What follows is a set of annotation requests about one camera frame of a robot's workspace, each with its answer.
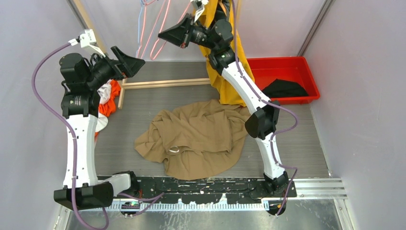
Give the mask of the tan brown garment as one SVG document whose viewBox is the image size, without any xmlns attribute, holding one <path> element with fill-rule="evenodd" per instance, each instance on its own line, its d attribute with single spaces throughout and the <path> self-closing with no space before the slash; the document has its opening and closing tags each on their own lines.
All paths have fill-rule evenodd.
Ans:
<svg viewBox="0 0 406 230">
<path fill-rule="evenodd" d="M 213 177 L 239 161 L 249 117 L 246 107 L 217 100 L 161 110 L 135 140 L 135 150 L 148 161 L 162 163 L 167 176 Z"/>
</svg>

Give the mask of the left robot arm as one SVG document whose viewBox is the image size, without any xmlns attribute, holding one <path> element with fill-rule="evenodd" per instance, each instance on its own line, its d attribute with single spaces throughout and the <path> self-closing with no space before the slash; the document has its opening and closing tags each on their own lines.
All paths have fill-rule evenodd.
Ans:
<svg viewBox="0 0 406 230">
<path fill-rule="evenodd" d="M 95 170 L 95 133 L 101 99 L 98 89 L 109 80 L 135 76 L 145 64 L 143 59 L 131 57 L 116 46 L 112 51 L 114 59 L 96 53 L 86 59 L 79 53 L 69 53 L 59 61 L 64 78 L 61 115 L 68 125 L 68 157 L 63 187 L 54 191 L 54 200 L 69 209 L 108 207 L 121 192 L 133 198 L 140 190 L 132 171 L 101 181 Z"/>
</svg>

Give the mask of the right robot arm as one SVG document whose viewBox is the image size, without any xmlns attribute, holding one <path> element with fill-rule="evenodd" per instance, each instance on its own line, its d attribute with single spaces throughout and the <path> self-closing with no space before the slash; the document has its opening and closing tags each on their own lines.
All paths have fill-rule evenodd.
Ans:
<svg viewBox="0 0 406 230">
<path fill-rule="evenodd" d="M 160 32 L 158 37 L 181 48 L 195 43 L 210 49 L 208 60 L 211 67 L 232 85 L 250 113 L 245 129 L 255 139 L 260 150 L 267 193 L 277 197 L 287 192 L 289 177 L 280 166 L 276 142 L 271 139 L 276 130 L 279 104 L 271 103 L 238 60 L 237 52 L 231 47 L 234 41 L 232 24 L 223 18 L 205 28 L 188 13 L 175 26 Z"/>
</svg>

